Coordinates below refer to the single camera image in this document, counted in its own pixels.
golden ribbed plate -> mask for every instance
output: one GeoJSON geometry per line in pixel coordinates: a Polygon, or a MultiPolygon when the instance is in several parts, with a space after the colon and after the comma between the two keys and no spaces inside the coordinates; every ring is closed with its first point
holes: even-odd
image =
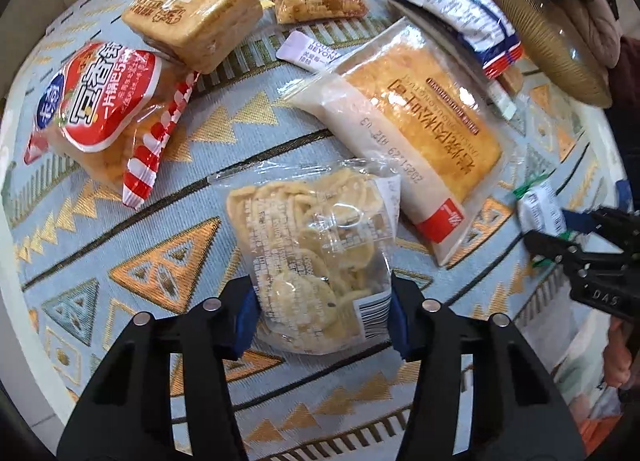
{"type": "Polygon", "coordinates": [[[547,0],[494,0],[520,35],[527,56],[551,82],[585,104],[607,108],[607,70],[565,13],[547,0]]]}

red label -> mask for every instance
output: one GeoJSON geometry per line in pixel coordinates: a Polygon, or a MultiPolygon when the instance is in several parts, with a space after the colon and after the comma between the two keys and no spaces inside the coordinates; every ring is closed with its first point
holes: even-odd
{"type": "Polygon", "coordinates": [[[66,66],[63,130],[78,149],[107,148],[151,98],[161,62],[115,42],[86,46],[66,66]]]}
{"type": "Polygon", "coordinates": [[[417,227],[420,233],[429,240],[434,243],[441,243],[447,235],[462,223],[463,219],[464,216],[449,198],[430,218],[418,224],[417,227]]]}

human hand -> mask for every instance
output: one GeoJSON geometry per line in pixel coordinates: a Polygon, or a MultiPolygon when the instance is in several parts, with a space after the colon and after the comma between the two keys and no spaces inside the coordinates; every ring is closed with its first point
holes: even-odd
{"type": "Polygon", "coordinates": [[[626,348],[626,336],[623,332],[623,321],[611,317],[609,325],[609,344],[604,349],[604,379],[610,387],[619,388],[628,382],[631,376],[633,358],[626,348]]]}

patterned tablecloth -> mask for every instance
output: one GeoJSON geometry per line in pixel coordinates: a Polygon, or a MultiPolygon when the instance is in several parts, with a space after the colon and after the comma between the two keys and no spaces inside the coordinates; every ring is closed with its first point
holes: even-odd
{"type": "MultiPolygon", "coordinates": [[[[244,273],[223,200],[208,188],[208,174],[239,162],[324,162],[351,155],[313,117],[282,105],[279,90],[305,72],[275,58],[292,26],[276,25],[269,11],[223,64],[201,77],[155,190],[139,212],[124,208],[118,194],[93,183],[70,158],[47,154],[24,165],[34,105],[62,62],[90,39],[146,48],[120,21],[130,1],[80,0],[38,44],[28,63],[33,78],[18,125],[17,165],[3,199],[33,325],[73,398],[134,313],[183,313],[244,273]]],[[[370,2],[365,19],[299,29],[349,51],[394,19],[382,0],[370,2]]],[[[394,265],[398,275],[458,314],[483,318],[502,311],[525,326],[561,282],[553,268],[529,267],[511,190],[550,172],[562,204],[581,210],[601,203],[610,186],[579,114],[532,63],[518,65],[530,98],[509,123],[517,149],[459,251],[439,268],[402,224],[394,265]],[[564,120],[565,130],[557,120],[564,120]]],[[[461,408],[467,417],[471,368],[470,359],[463,359],[461,408]]],[[[175,437],[188,451],[181,369],[173,358],[175,437]]],[[[388,460],[406,424],[418,365],[404,364],[379,339],[322,357],[254,343],[226,369],[251,459],[364,454],[388,460]]],[[[459,447],[468,437],[467,422],[461,420],[459,447]]]]}

metal screw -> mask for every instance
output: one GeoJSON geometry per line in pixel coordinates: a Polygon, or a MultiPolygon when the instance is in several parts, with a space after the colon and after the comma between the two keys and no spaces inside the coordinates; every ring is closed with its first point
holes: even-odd
{"type": "Polygon", "coordinates": [[[506,316],[504,313],[496,313],[492,320],[494,324],[498,327],[507,327],[511,323],[511,319],[506,316]]]}
{"type": "Polygon", "coordinates": [[[217,311],[222,307],[222,302],[220,302],[219,298],[211,297],[202,303],[202,307],[204,311],[217,311]]]}
{"type": "Polygon", "coordinates": [[[422,309],[429,313],[436,313],[436,311],[439,311],[441,307],[442,304],[434,298],[426,298],[422,301],[422,309]]]}
{"type": "Polygon", "coordinates": [[[151,315],[149,315],[146,311],[142,311],[141,313],[138,313],[135,317],[133,317],[133,323],[136,326],[144,326],[145,324],[148,324],[150,320],[151,315]]]}

